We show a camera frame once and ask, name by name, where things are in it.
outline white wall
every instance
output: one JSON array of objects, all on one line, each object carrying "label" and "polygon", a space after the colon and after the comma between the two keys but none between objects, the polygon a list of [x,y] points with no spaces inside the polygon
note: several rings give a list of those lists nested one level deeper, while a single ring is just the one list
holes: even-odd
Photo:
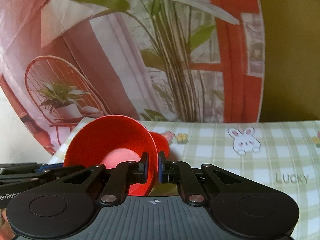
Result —
[{"label": "white wall", "polygon": [[0,163],[48,163],[51,156],[21,122],[0,88]]}]

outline rabbit face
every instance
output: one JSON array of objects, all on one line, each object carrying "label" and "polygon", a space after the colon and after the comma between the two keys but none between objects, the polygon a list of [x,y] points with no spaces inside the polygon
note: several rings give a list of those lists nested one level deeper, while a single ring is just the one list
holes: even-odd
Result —
[{"label": "rabbit face", "polygon": [[254,128],[249,127],[244,130],[244,134],[242,134],[237,129],[229,129],[228,130],[233,140],[233,149],[239,155],[245,155],[248,152],[258,153],[261,148],[260,142],[253,136]]}]

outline chair leg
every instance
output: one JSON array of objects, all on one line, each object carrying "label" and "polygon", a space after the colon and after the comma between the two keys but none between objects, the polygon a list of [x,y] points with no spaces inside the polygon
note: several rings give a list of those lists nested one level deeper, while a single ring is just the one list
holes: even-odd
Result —
[{"label": "chair leg", "polygon": [[56,126],[56,131],[57,131],[57,139],[58,139],[58,143],[59,145],[61,145],[60,139],[59,139],[59,127]]}]

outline green and white plaid tablecloth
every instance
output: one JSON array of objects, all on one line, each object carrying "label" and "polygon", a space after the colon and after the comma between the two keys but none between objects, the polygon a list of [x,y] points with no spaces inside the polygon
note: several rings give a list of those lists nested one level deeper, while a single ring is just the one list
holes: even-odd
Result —
[{"label": "green and white plaid tablecloth", "polygon": [[[53,156],[51,163],[63,162],[76,133],[94,119],[84,118]],[[252,124],[204,124],[178,122],[141,123],[150,131],[173,137],[171,160],[188,162],[194,168],[211,163],[240,176],[273,187],[290,195],[300,208],[294,239],[320,239],[320,122]],[[260,150],[239,155],[229,129],[253,136]]]}]

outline crosshair symbol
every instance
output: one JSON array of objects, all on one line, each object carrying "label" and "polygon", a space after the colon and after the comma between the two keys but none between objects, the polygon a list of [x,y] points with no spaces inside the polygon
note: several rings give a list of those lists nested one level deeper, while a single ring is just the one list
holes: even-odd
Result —
[{"label": "crosshair symbol", "polygon": [[151,200],[151,201],[149,201],[149,202],[151,202],[152,204],[158,204],[159,202],[161,202],[161,201],[159,201],[159,200],[157,200],[157,199],[153,199],[153,200]]}]

